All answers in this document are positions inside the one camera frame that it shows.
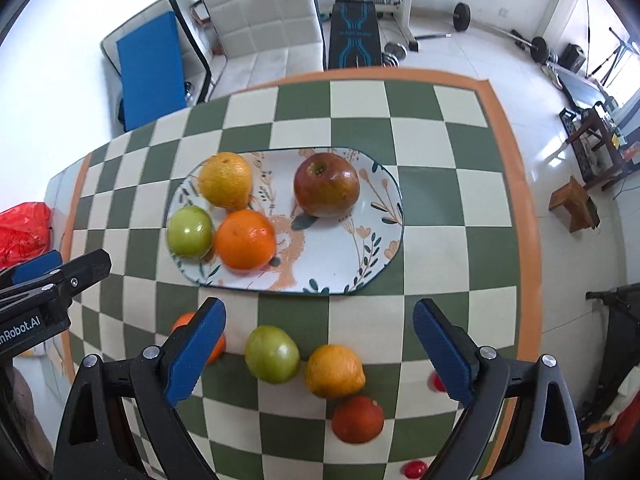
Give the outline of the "green apple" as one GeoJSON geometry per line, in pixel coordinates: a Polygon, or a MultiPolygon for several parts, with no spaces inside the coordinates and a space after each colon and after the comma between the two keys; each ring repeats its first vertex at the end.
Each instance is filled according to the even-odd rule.
{"type": "Polygon", "coordinates": [[[184,206],[168,220],[167,246],[176,257],[198,260],[212,249],[214,233],[212,219],[204,209],[184,206]]]}
{"type": "Polygon", "coordinates": [[[257,379],[279,385],[295,377],[300,354],[297,344],[284,330],[259,325],[247,338],[245,363],[257,379]]]}

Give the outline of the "small red tomato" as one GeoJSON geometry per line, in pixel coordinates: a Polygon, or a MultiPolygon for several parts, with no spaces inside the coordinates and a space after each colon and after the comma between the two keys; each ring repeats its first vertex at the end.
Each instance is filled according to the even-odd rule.
{"type": "Polygon", "coordinates": [[[437,374],[436,372],[433,372],[431,374],[430,379],[428,380],[428,384],[434,391],[443,392],[443,393],[447,392],[447,389],[444,383],[440,379],[439,374],[437,374]]]}
{"type": "Polygon", "coordinates": [[[424,460],[412,460],[401,468],[401,473],[408,480],[420,480],[428,471],[428,465],[424,460]]]}

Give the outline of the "large bright orange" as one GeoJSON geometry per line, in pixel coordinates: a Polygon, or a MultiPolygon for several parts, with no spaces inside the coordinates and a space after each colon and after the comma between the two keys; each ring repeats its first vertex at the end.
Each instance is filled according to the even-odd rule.
{"type": "Polygon", "coordinates": [[[264,214],[251,209],[235,211],[217,229],[215,250],[230,270],[257,271],[277,252],[276,232],[264,214]]]}

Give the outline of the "yellow lemon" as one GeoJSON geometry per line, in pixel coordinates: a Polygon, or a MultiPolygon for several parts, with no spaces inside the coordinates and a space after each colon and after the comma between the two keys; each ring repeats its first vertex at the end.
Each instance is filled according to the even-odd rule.
{"type": "Polygon", "coordinates": [[[307,389],[318,398],[346,398],[366,384],[358,354],[342,344],[324,344],[311,353],[304,373],[307,389]]]}

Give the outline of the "dark red orange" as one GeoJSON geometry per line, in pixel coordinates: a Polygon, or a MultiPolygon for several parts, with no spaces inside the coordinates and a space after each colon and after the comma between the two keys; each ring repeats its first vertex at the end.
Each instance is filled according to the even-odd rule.
{"type": "Polygon", "coordinates": [[[384,428],[382,406],[368,396],[352,396],[333,412],[331,429],[338,440],[348,444],[365,444],[384,428]]]}

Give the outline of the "yellow orange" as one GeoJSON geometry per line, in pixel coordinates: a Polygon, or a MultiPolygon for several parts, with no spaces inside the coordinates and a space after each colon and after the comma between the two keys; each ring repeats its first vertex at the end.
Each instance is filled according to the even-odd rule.
{"type": "Polygon", "coordinates": [[[239,154],[220,152],[204,162],[198,174],[198,192],[213,206],[228,211],[245,209],[250,202],[253,175],[239,154]]]}

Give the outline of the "dark red apple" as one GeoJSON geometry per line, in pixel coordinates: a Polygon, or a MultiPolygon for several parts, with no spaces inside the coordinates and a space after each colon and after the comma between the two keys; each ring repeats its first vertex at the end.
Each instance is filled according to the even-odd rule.
{"type": "Polygon", "coordinates": [[[344,157],[324,152],[311,155],[297,168],[293,190],[297,205],[316,218],[348,214],[360,196],[357,171],[344,157]]]}

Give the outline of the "red plastic bag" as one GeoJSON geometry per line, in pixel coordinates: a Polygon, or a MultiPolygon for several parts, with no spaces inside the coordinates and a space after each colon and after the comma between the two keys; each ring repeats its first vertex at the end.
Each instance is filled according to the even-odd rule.
{"type": "Polygon", "coordinates": [[[26,262],[50,249],[51,209],[27,202],[0,214],[0,269],[26,262]]]}

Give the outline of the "oval floral plate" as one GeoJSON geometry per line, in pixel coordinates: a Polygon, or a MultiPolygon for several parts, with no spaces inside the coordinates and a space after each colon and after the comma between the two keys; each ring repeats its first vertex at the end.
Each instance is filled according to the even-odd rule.
{"type": "Polygon", "coordinates": [[[356,148],[334,148],[357,171],[359,200],[340,218],[315,219],[296,204],[297,167],[314,148],[245,152],[253,171],[250,209],[273,224],[278,249],[268,266],[250,273],[228,269],[217,256],[172,258],[190,282],[250,292],[345,295],[372,282],[396,256],[404,237],[402,197],[393,175],[356,148]]]}

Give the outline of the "small wooden stool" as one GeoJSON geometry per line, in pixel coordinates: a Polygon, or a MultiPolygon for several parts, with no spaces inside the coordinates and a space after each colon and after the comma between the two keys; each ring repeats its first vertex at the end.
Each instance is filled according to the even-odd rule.
{"type": "Polygon", "coordinates": [[[600,226],[596,203],[574,177],[551,194],[548,209],[558,208],[564,208],[570,215],[568,230],[571,233],[600,226]]]}

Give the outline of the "green checkered tablecloth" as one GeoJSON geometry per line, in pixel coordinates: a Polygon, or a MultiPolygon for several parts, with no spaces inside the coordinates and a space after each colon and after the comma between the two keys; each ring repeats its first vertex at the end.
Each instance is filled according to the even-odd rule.
{"type": "Polygon", "coordinates": [[[123,134],[55,176],[46,202],[66,258],[96,248],[110,276],[70,308],[53,357],[127,359],[161,344],[206,298],[227,308],[226,348],[178,411],[223,479],[398,479],[428,462],[460,417],[433,389],[412,327],[430,297],[477,344],[535,359],[541,263],[518,144],[486,81],[436,70],[348,70],[294,77],[180,110],[123,134]],[[198,170],[218,152],[252,170],[252,207],[277,233],[267,269],[229,271],[217,257],[176,263],[168,214],[200,204],[198,170]],[[334,403],[296,377],[270,385],[247,369],[258,326],[302,356],[342,344],[363,391],[382,406],[373,441],[332,434],[334,403]]]}

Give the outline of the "white padded chair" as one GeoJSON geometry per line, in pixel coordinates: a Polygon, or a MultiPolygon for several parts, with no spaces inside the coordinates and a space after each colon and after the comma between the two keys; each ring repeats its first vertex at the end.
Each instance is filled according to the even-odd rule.
{"type": "Polygon", "coordinates": [[[203,3],[227,59],[215,84],[215,99],[326,67],[317,0],[203,3]]]}

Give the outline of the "black blue exercise bench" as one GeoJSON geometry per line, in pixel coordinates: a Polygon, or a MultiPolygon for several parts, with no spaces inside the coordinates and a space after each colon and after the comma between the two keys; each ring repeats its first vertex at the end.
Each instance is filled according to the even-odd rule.
{"type": "Polygon", "coordinates": [[[367,0],[335,0],[331,12],[329,69],[382,65],[378,14],[367,0]]]}

